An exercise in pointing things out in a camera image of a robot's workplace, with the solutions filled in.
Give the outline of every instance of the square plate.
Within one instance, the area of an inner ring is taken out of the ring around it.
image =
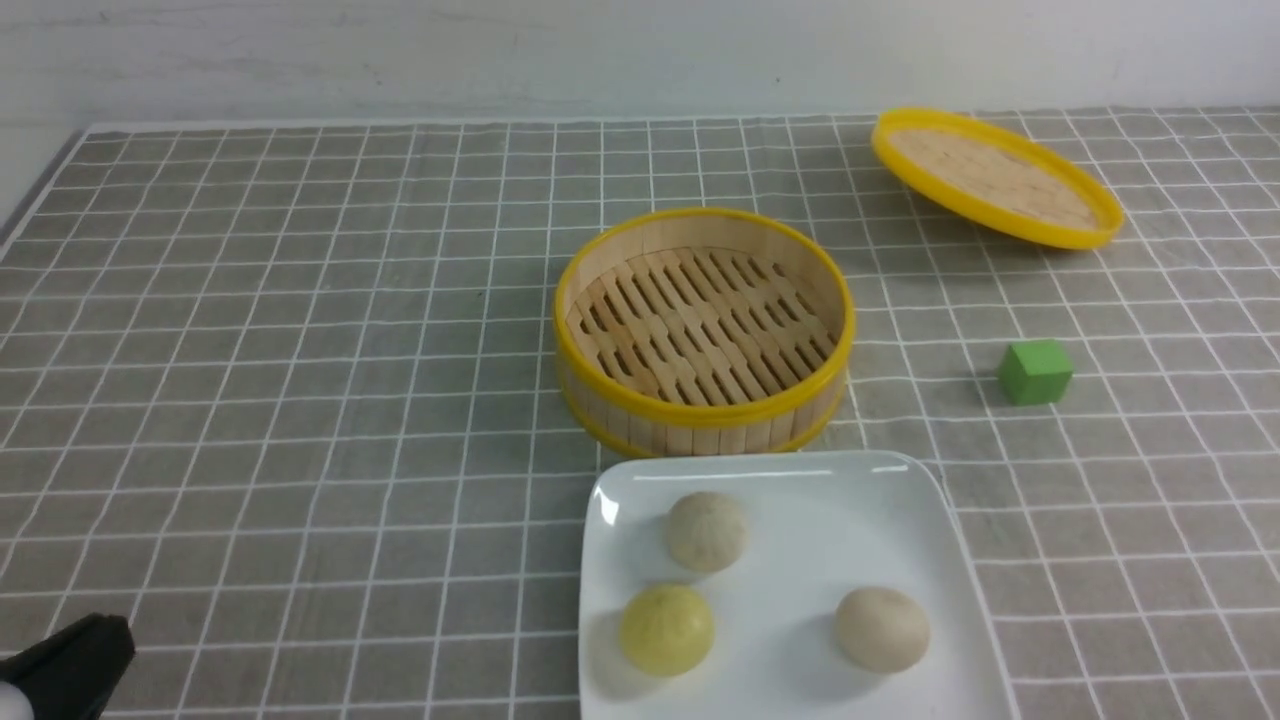
[[[672,561],[667,511],[696,491],[732,495],[746,551],[714,575]],[[955,519],[929,471],[893,452],[803,452],[637,460],[604,473],[582,542],[579,685],[584,720],[858,717],[1009,720],[1009,684]],[[691,583],[716,615],[716,644],[668,680],[635,670],[618,618],[652,583]],[[887,585],[932,623],[928,653],[877,676],[835,642],[845,593]]]

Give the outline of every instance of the green block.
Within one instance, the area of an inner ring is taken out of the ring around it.
[[[1014,405],[1046,405],[1062,398],[1073,372],[1056,340],[1027,340],[1009,346],[996,377]]]

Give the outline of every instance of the white wall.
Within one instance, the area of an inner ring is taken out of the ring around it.
[[[1244,102],[1277,0],[0,4],[0,126]]]

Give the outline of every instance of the yellow plastic edge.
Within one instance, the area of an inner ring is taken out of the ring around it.
[[[1012,150],[1039,169],[1069,184],[1093,210],[1100,220],[1096,231],[1055,225],[1018,213],[1011,213],[964,192],[920,168],[899,152],[890,137],[901,129],[941,129],[986,140],[1004,150]],[[1120,202],[1088,173],[1052,150],[996,126],[942,110],[906,108],[881,115],[872,131],[872,149],[882,163],[904,183],[938,205],[975,223],[1041,245],[1062,250],[1092,250],[1115,237],[1124,224]]]
[[[570,414],[573,415],[573,419],[576,419],[580,425],[582,425],[582,429],[586,430],[586,434],[595,438],[595,441],[603,445],[604,447],[608,447],[613,452],[617,452],[618,455],[622,455],[625,457],[634,457],[641,460],[650,457],[660,457],[659,455],[649,452],[648,450],[640,450],[634,445],[630,445],[611,436],[595,420],[588,418],[585,413],[579,410],[577,404],[573,402],[573,398],[570,397],[567,392],[561,391],[561,397],[564,398],[564,404],[568,405]],[[777,447],[771,447],[765,452],[795,452],[796,450],[800,450],[801,447],[813,442],[814,438],[822,434],[823,428],[826,428],[827,424],[831,423],[831,419],[836,415],[836,410],[840,409],[841,398],[842,396],[837,395],[836,400],[831,404],[831,407],[823,411],[823,414],[818,418],[818,421],[814,423],[812,428]]]
[[[827,272],[836,279],[837,286],[840,287],[841,301],[845,305],[845,324],[841,328],[835,352],[832,352],[831,357],[828,357],[827,361],[823,363],[820,368],[814,370],[808,378],[780,392],[778,395],[764,400],[745,402],[742,405],[700,407],[666,402],[648,397],[634,389],[625,388],[604,377],[586,363],[586,357],[582,356],[581,350],[579,350],[577,346],[570,340],[571,336],[568,324],[564,322],[568,304],[568,299],[564,297],[564,278],[570,277],[577,269],[582,258],[599,245],[608,241],[611,237],[646,223],[690,215],[718,215],[763,224],[773,231],[786,234],[817,255],[823,268],[826,268]],[[820,392],[837,373],[842,374],[845,372],[845,365],[849,363],[849,354],[854,343],[855,329],[852,293],[849,291],[849,283],[845,282],[845,275],[840,272],[840,266],[836,265],[836,261],[832,260],[829,255],[827,255],[827,251],[824,251],[817,242],[809,240],[790,227],[783,225],[782,223],[771,220],[763,215],[756,215],[755,213],[730,210],[727,208],[680,208],[675,210],[663,210],[660,213],[650,213],[614,225],[613,228],[596,236],[595,240],[588,242],[581,250],[577,251],[576,255],[573,255],[573,259],[570,260],[568,266],[561,274],[561,281],[556,283],[556,304],[553,315],[553,320],[556,323],[556,345],[559,348],[561,359],[568,363],[568,370],[573,373],[573,377],[581,379],[604,400],[621,407],[622,410],[626,410],[627,413],[632,413],[649,420],[690,428],[749,424],[758,420],[776,418],[777,415],[804,405],[813,398],[813,396]]]

